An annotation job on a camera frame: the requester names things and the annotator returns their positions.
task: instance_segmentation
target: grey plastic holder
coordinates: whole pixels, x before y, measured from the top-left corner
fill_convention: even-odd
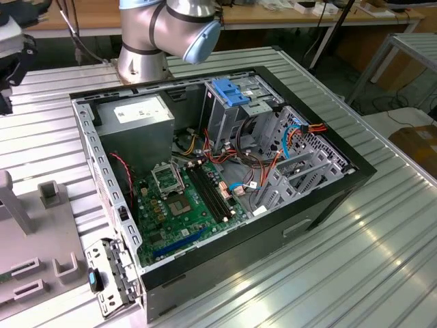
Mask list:
[[[0,171],[0,320],[87,282],[67,188],[55,181],[16,196]]]

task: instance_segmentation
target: aluminum table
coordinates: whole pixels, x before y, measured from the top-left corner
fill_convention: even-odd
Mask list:
[[[268,67],[378,170],[321,226],[150,327],[434,327],[437,325],[437,183],[293,59],[270,47],[215,53],[177,76]],[[68,186],[81,242],[111,236],[67,94],[120,82],[110,66],[31,72],[0,118],[0,168],[24,193]],[[0,322],[0,327],[147,327],[139,305],[103,321],[84,285]]]
[[[346,102],[349,105],[352,104],[360,94],[370,75],[373,74],[377,66],[380,65],[376,70],[375,76],[371,79],[372,83],[376,83],[398,50],[402,50],[430,70],[437,72],[437,33],[398,33],[388,35],[355,83],[352,92],[346,98]],[[431,96],[436,88],[437,84],[431,86],[428,91],[426,91],[423,100],[417,104],[417,107],[420,107],[423,101]]]

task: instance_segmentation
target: cardboard box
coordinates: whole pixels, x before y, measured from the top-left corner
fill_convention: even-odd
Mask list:
[[[401,128],[389,140],[413,161],[437,178],[437,127]]]
[[[361,0],[360,6],[369,12],[385,12],[387,4],[383,0]]]

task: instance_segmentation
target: yellow cable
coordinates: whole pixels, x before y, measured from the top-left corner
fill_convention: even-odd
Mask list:
[[[191,139],[190,148],[186,152],[183,152],[182,155],[189,155],[189,154],[191,154],[191,152],[194,150],[195,140],[196,140],[196,137],[193,136],[193,138]]]

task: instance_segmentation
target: wooden desk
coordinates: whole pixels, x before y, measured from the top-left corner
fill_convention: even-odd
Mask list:
[[[82,36],[111,36],[120,35],[120,17],[118,0],[76,0],[76,10],[81,27]],[[312,14],[301,14],[293,9],[273,12],[261,5],[224,7],[223,16],[225,26],[223,29],[280,29],[293,27],[317,27],[320,17]],[[321,27],[328,27],[322,43],[320,44],[310,68],[314,66],[322,50],[333,32],[334,25],[340,17],[326,16],[320,22]],[[424,16],[411,10],[409,14],[396,14],[396,17],[376,18],[362,11],[357,5],[344,21],[344,26],[362,25],[407,25],[405,32],[411,33]],[[48,11],[48,20],[27,30],[35,38],[60,38],[69,37],[67,25],[61,17],[55,3]]]

